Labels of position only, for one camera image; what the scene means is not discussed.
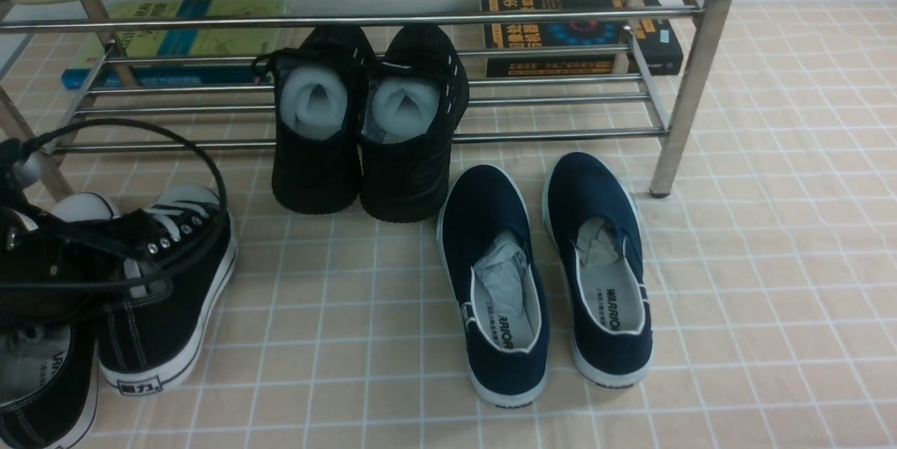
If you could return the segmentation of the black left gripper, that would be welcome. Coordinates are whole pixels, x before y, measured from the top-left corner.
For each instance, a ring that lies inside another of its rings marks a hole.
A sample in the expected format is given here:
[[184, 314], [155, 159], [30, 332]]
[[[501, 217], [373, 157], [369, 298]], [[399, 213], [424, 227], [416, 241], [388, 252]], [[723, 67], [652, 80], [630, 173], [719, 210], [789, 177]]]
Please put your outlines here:
[[96, 193], [77, 193], [52, 210], [25, 187], [41, 170], [34, 148], [2, 142], [2, 328], [54, 328], [89, 318], [128, 290], [167, 282], [151, 258], [148, 212], [121, 213]]

